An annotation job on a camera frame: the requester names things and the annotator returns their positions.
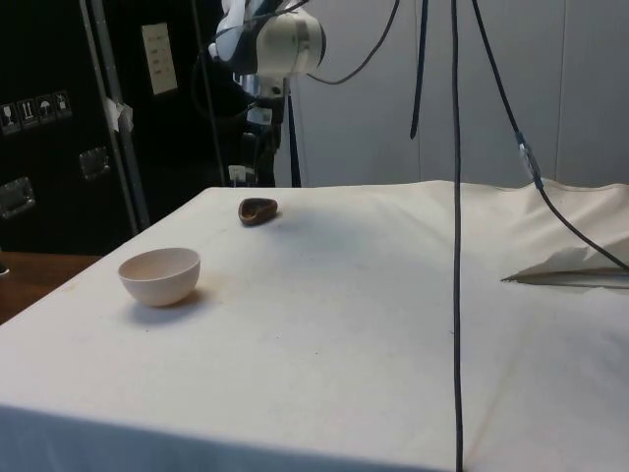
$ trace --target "wooden surface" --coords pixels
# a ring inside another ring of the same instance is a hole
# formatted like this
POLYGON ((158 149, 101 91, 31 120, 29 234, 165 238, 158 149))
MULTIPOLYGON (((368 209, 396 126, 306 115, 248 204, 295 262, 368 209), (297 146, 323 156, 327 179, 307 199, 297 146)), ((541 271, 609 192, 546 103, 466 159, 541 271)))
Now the wooden surface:
POLYGON ((0 325, 100 259, 97 256, 2 253, 0 325))

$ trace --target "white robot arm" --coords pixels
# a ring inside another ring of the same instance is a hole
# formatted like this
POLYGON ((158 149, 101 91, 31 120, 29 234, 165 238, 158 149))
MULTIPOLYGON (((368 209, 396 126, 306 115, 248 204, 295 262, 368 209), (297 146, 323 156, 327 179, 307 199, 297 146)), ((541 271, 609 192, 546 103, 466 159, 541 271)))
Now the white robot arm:
POLYGON ((222 0, 209 53, 237 75, 283 79, 313 72, 325 54, 325 33, 304 0, 222 0))

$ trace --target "black cable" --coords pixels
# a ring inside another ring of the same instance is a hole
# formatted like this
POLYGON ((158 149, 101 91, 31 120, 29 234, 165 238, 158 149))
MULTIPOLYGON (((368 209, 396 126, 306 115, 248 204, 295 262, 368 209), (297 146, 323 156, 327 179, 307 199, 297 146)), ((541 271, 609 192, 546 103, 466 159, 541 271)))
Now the black cable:
POLYGON ((608 258, 610 261, 615 263, 620 268, 623 268, 625 270, 629 270, 629 265, 627 265, 626 263, 624 263, 623 261, 618 259, 615 255, 610 253, 607 249, 604 249, 601 246, 599 246, 597 243, 592 241, 590 238, 586 237, 581 231, 579 231, 577 228, 575 228, 572 225, 572 223, 570 221, 568 221, 563 216, 563 214, 561 214, 559 212, 559 210, 555 207, 555 205, 552 204, 552 202, 550 201, 550 198, 546 194, 546 190, 543 187, 538 187, 538 190, 540 191, 540 195, 542 196, 543 200, 548 205, 548 208, 550 208, 550 211, 552 211, 552 213, 557 217, 557 219, 559 219, 559 221, 561 221, 579 239, 581 239, 583 242, 585 242, 588 246, 591 246, 592 248, 596 249, 599 253, 601 253, 603 256, 608 258))
POLYGON ((422 105, 422 88, 424 86, 424 63, 426 62, 426 33, 429 20, 429 0, 422 2, 422 22, 420 25, 420 52, 417 58, 417 80, 415 82, 415 100, 411 121, 411 139, 417 135, 420 125, 420 107, 422 105))
POLYGON ((452 111, 454 118, 454 408, 456 416, 456 471, 463 472, 463 400, 461 388, 461 117, 459 110, 459 20, 457 0, 452 16, 452 111))
POLYGON ((597 252, 599 252, 599 254, 601 254, 602 256, 605 256, 608 260, 612 261, 614 264, 616 264, 620 268, 629 271, 628 264, 618 259, 616 256, 614 256, 609 251, 599 246, 597 243, 592 241, 590 238, 585 236, 581 231, 575 228, 574 225, 570 223, 570 221, 568 221, 561 214, 561 212, 555 207, 555 205, 553 205, 552 202, 550 201, 550 198, 548 197, 548 195, 545 192, 545 189, 543 188, 542 176, 540 175, 537 164, 535 163, 535 158, 533 157, 533 154, 530 152, 530 149, 526 141, 524 140, 522 133, 520 132, 518 128, 518 124, 513 115, 513 111, 511 110, 511 105, 509 104, 509 99, 507 98, 507 95, 504 91, 504 86, 502 85, 502 79, 500 78, 500 72, 498 71, 498 67, 496 66, 495 59, 493 58, 493 53, 491 52, 491 46, 489 45, 489 40, 487 38, 487 33, 485 30, 485 25, 483 23, 483 17, 481 15, 481 9, 479 8, 478 0, 472 0, 472 5, 474 7, 474 13, 476 15, 476 20, 479 25, 479 30, 481 31, 481 36, 483 37, 483 44, 485 45, 485 51, 489 59, 489 63, 491 64, 493 76, 495 78, 496 84, 498 85, 500 97, 502 98, 502 104, 504 105, 504 109, 506 110, 507 115, 509 116, 509 121, 511 122, 511 127, 513 128, 513 131, 516 134, 516 140, 518 141, 518 145, 520 146, 520 148, 522 148, 522 146, 524 146, 525 148, 527 164, 530 167, 530 170, 532 171, 531 173, 532 173, 533 181, 535 183, 536 188, 540 192, 540 195, 542 196, 544 202, 548 206, 548 209, 552 211, 552 213, 557 217, 559 221, 561 221, 566 226, 566 228, 568 228, 575 236, 581 239, 581 241, 586 243, 591 248, 595 249, 597 252))
POLYGON ((264 15, 259 15, 259 16, 256 16, 256 17, 249 18, 248 20, 244 20, 241 25, 237 25, 236 27, 232 27, 232 28, 227 28, 227 29, 224 29, 224 30, 218 32, 214 36, 214 38, 212 39, 212 41, 210 43, 214 42, 217 38, 219 38, 220 36, 222 36, 223 34, 225 34, 228 31, 236 30, 238 28, 245 28, 245 27, 247 27, 249 25, 253 25, 254 23, 261 22, 262 20, 269 20, 271 18, 279 17, 280 15, 284 15, 286 13, 291 13, 291 12, 297 10, 298 8, 303 7, 304 5, 306 5, 310 1, 311 0, 302 0, 301 2, 298 2, 295 5, 293 5, 291 7, 288 7, 288 8, 285 8, 283 10, 278 10, 278 11, 273 12, 273 13, 266 13, 264 15))
POLYGON ((197 0, 190 0, 193 18, 195 21, 195 33, 197 36, 197 47, 200 52, 200 65, 201 73, 203 76, 203 88, 205 89, 205 98, 207 100, 207 111, 210 116, 209 128, 212 134, 212 141, 214 143, 214 153, 216 154, 216 162, 218 164, 218 171, 220 172, 220 183, 225 187, 225 166, 223 165, 223 158, 220 153, 220 145, 218 143, 218 130, 216 129, 216 121, 214 120, 214 105, 212 103, 211 90, 209 88, 209 77, 207 76, 207 58, 205 57, 205 50, 203 49, 203 41, 200 34, 200 21, 199 11, 197 10, 197 0))
POLYGON ((479 24, 479 29, 481 30, 481 36, 483 37, 483 44, 485 45, 487 58, 489 59, 491 70, 493 71, 493 77, 495 78, 495 82, 498 85, 500 98, 502 98, 504 109, 507 112, 509 121, 511 122, 511 128, 513 128, 513 132, 515 134, 518 134, 520 133, 520 129, 518 128, 518 124, 515 121, 515 116, 513 116, 511 105, 509 104, 507 94, 504 91, 504 85, 502 84, 502 79, 500 78, 500 73, 498 72, 498 66, 495 63, 495 58, 493 57, 493 52, 491 51, 491 45, 489 44, 489 39, 487 38, 487 32, 485 30, 485 24, 483 23, 483 17, 481 16, 481 9, 479 8, 479 2, 477 2, 477 0, 472 0, 472 6, 474 7, 474 14, 476 15, 476 22, 479 24))
POLYGON ((347 81, 354 78, 357 74, 359 74, 363 69, 367 67, 367 65, 370 63, 375 53, 382 46, 382 44, 384 44, 386 37, 389 35, 389 32, 391 31, 391 27, 393 26, 393 21, 395 20, 395 17, 397 16, 397 11, 399 8, 400 8, 400 0, 395 0, 395 3, 393 4, 393 8, 391 10, 391 15, 389 16, 388 22, 386 22, 386 27, 384 28, 384 32, 380 36, 380 39, 378 40, 377 44, 373 47, 372 51, 367 55, 363 63, 360 66, 358 66, 358 68, 356 68, 353 72, 349 73, 347 76, 341 79, 338 79, 336 81, 322 79, 321 77, 317 77, 313 74, 308 74, 308 77, 310 77, 311 79, 317 82, 321 82, 322 84, 327 84, 329 86, 340 86, 341 84, 345 84, 347 81))
POLYGON ((236 113, 235 115, 231 115, 231 116, 210 116, 209 112, 201 105, 200 103, 200 99, 199 99, 199 94, 197 93, 197 89, 198 89, 198 85, 199 85, 199 75, 200 75, 200 57, 197 57, 197 60, 195 61, 195 65, 193 66, 193 71, 192 71, 192 81, 191 81, 191 86, 190 86, 190 96, 191 96, 191 100, 193 103, 193 106, 195 107, 195 110, 197 111, 197 113, 204 119, 206 120, 212 120, 215 119, 216 120, 216 124, 220 127, 220 126, 229 126, 229 125, 234 125, 237 124, 239 121, 243 120, 246 116, 247 113, 254 107, 256 106, 256 102, 252 101, 251 103, 249 103, 247 105, 247 108, 245 108, 244 110, 236 113))

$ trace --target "wall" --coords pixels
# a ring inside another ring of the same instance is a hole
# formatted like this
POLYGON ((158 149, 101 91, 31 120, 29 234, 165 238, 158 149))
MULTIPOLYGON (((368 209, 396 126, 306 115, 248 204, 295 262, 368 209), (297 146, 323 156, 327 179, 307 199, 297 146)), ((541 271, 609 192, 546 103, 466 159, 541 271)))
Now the wall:
MULTIPOLYGON (((543 175, 568 184, 629 182, 629 3, 479 0, 498 67, 543 175)), ((421 0, 402 0, 389 38, 348 84, 293 83, 305 185, 451 180, 449 2, 430 2, 419 139, 413 107, 421 0)), ((379 38, 393 0, 312 2, 328 36, 318 75, 352 70, 379 38)), ((471 2, 459 2, 463 174, 467 182, 527 182, 491 75, 471 2)), ((278 183, 288 165, 278 153, 278 183)))

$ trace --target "table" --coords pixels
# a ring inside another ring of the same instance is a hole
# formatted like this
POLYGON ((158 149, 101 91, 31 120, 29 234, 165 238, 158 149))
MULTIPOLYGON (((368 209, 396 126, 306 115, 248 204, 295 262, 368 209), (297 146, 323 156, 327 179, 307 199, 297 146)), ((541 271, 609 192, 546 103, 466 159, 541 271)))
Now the table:
POLYGON ((91 266, 100 257, 0 253, 0 325, 91 266))
MULTIPOLYGON (((534 191, 463 188, 465 463, 625 471, 626 291, 500 282, 578 245, 534 191)), ((622 242, 626 187, 548 193, 622 242)), ((0 326, 0 471, 452 470, 451 235, 446 182, 203 192, 0 326), (169 246, 196 296, 142 307, 116 270, 169 246)))

